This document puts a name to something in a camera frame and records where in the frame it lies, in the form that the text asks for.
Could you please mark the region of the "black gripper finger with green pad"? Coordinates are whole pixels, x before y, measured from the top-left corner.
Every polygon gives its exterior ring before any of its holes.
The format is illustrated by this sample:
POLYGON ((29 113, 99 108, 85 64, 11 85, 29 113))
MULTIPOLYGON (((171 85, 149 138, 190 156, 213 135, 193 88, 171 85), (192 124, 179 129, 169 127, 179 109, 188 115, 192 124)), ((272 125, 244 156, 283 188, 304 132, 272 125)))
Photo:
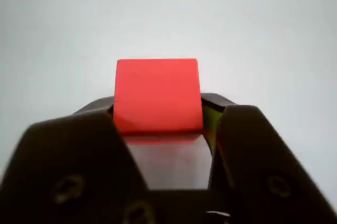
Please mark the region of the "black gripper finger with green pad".
POLYGON ((112 111, 103 98, 27 128, 1 183, 1 223, 156 222, 112 111))
POLYGON ((201 95, 212 152, 209 188, 224 195, 230 223, 336 223, 336 213, 262 111, 201 95))

